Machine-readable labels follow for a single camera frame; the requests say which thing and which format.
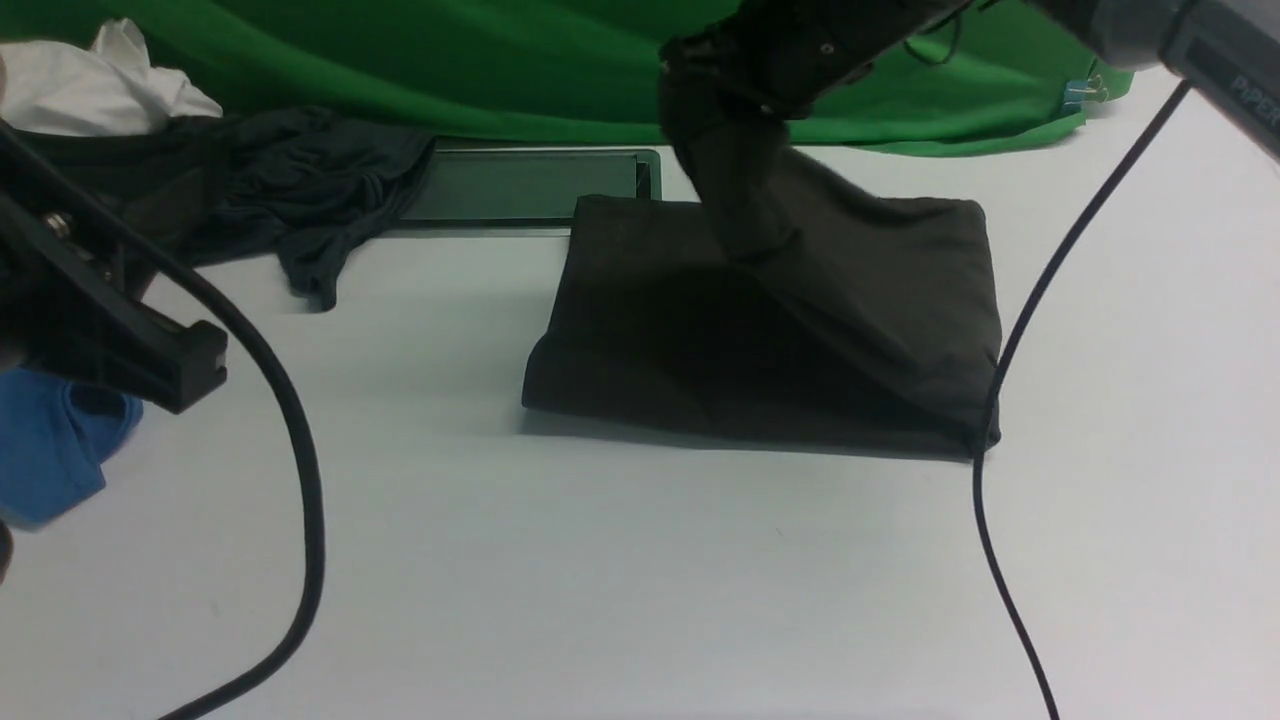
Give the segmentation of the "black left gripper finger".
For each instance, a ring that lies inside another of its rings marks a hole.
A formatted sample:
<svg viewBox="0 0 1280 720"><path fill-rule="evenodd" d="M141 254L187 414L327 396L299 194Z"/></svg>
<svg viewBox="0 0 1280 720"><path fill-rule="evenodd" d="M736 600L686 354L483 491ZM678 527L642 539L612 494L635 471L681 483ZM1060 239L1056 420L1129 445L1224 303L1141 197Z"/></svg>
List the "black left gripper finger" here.
<svg viewBox="0 0 1280 720"><path fill-rule="evenodd" d="M227 332L182 325L102 282L60 301L60 375L182 414L227 380Z"/></svg>

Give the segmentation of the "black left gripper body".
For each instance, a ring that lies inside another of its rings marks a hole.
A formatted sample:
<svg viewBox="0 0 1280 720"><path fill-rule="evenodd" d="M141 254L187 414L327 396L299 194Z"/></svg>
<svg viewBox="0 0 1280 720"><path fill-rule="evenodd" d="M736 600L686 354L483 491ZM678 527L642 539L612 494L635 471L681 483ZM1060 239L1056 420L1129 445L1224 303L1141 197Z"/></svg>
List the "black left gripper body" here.
<svg viewBox="0 0 1280 720"><path fill-rule="evenodd" d="M113 375L137 357L120 222L3 124L3 370Z"/></svg>

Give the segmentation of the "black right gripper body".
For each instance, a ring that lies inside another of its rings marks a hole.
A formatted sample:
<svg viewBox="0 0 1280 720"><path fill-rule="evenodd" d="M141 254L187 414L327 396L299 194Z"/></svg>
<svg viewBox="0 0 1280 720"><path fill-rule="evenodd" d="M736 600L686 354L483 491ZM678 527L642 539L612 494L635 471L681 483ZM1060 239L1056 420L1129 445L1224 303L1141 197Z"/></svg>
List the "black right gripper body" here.
<svg viewBox="0 0 1280 720"><path fill-rule="evenodd" d="M960 10L959 1L742 1L660 49L659 118L803 119L887 51Z"/></svg>

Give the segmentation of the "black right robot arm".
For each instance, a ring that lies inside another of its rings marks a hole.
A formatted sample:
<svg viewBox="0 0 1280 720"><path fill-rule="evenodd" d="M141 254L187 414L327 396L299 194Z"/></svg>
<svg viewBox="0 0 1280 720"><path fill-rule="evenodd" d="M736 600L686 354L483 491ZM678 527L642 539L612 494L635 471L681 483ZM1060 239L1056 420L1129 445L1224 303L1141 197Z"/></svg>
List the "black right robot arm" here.
<svg viewBox="0 0 1280 720"><path fill-rule="evenodd" d="M1106 64L1161 65L1262 149L1277 151L1275 1L1037 1L1034 9ZM890 50L959 18L965 1L744 1L660 50L668 141L739 118L799 120Z"/></svg>

